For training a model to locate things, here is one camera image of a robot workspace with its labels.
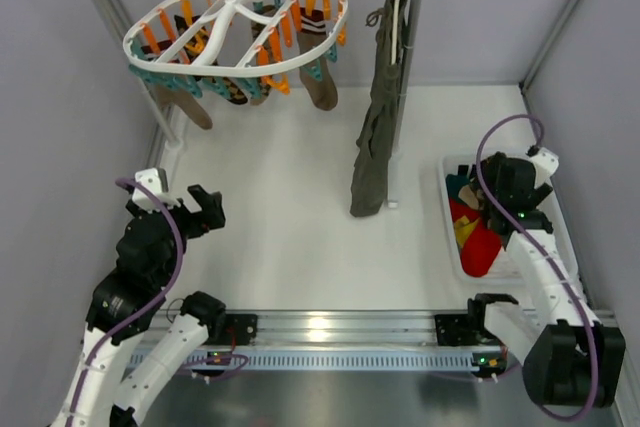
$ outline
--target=teal cloth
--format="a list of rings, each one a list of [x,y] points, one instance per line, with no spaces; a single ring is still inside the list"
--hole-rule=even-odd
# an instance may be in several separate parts
[[[458,196],[462,187],[469,185],[469,177],[466,175],[455,175],[449,174],[444,179],[447,184],[447,194],[450,199],[455,200],[459,204],[467,205],[462,201],[462,199]]]

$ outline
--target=red cloth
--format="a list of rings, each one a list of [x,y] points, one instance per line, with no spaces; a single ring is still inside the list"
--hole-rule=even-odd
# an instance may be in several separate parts
[[[468,205],[460,204],[452,199],[449,199],[449,208],[454,222],[461,217],[466,217],[469,222],[473,222],[480,217],[480,212],[477,210],[473,210]],[[460,249],[462,270],[471,277],[487,275],[501,248],[500,237],[495,232],[487,229],[482,222],[478,222],[478,225],[464,243],[462,249]]]

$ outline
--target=horizontal bar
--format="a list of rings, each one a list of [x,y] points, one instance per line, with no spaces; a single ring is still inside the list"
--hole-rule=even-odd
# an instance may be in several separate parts
[[[434,316],[465,311],[229,311],[258,315],[254,346],[258,351],[421,350],[447,352],[494,352],[498,346],[439,347]],[[143,347],[152,347],[171,326],[179,309],[159,311],[146,332]],[[532,321],[535,311],[526,310]],[[615,326],[611,312],[596,311],[605,327]]]

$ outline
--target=patterned sock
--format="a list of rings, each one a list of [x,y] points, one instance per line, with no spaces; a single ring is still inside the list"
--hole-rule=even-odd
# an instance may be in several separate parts
[[[193,17],[193,22],[195,22],[196,20],[198,20],[200,16],[195,16]],[[184,34],[185,31],[189,28],[189,26],[187,25],[187,22],[185,21],[184,17],[181,17],[179,15],[174,15],[173,16],[173,20],[176,23],[176,29],[178,29],[178,33],[180,35]],[[200,36],[204,39],[205,42],[207,42],[209,40],[209,34],[207,33],[207,31],[203,28],[200,29],[199,31]],[[189,40],[189,42],[187,42],[188,45],[190,46],[195,46],[197,44],[197,40],[195,37],[193,37],[191,40]],[[193,59],[196,58],[196,55],[190,51],[189,49],[184,49],[185,53],[187,54],[187,57],[189,57],[190,61],[193,61]],[[194,76],[194,78],[196,80],[200,80],[203,77],[197,77]],[[209,80],[211,80],[212,82],[215,83],[215,79],[213,77],[209,77]],[[231,94],[231,98],[230,99],[226,99],[229,102],[231,102],[234,105],[244,105],[248,102],[247,100],[247,96],[244,94],[244,92],[240,89],[240,87],[238,87],[236,85],[235,82],[233,82],[231,79],[229,79],[228,77],[222,77],[222,81],[224,82],[224,85],[227,87],[227,90],[229,91],[229,93]]]
[[[300,9],[302,17],[302,30],[297,33],[298,46],[300,53],[304,54],[312,48],[320,45],[327,38],[327,27],[324,21],[324,13],[321,10],[314,10],[311,16],[305,14],[305,9]],[[306,87],[313,105],[320,110],[332,110],[338,104],[338,91],[336,84],[333,82],[329,69],[327,67],[327,59],[324,55],[318,58],[320,70],[322,72],[322,80],[315,80],[305,69],[300,69],[300,80]],[[305,67],[312,68],[318,65],[315,60]]]
[[[273,14],[276,13],[275,5],[265,5],[262,7],[262,11],[258,12],[262,15],[268,15],[269,17],[273,17]],[[251,22],[251,37],[255,41],[260,33],[264,30],[264,25],[259,24],[257,22]],[[267,51],[267,55],[269,56],[269,62],[273,62],[273,54],[271,53],[271,45],[269,42],[264,43],[264,48]],[[260,98],[259,99],[251,99],[251,105],[260,105],[267,97],[269,97],[269,92],[271,92],[271,86],[269,84],[265,84],[260,80]]]

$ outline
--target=yellow cloth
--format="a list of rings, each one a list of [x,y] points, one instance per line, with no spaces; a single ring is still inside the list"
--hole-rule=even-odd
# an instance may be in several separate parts
[[[473,222],[469,222],[469,218],[466,215],[463,215],[453,223],[453,231],[456,234],[456,242],[460,249],[464,247],[464,244],[467,242],[467,239],[474,231],[479,221],[480,219],[476,219]]]

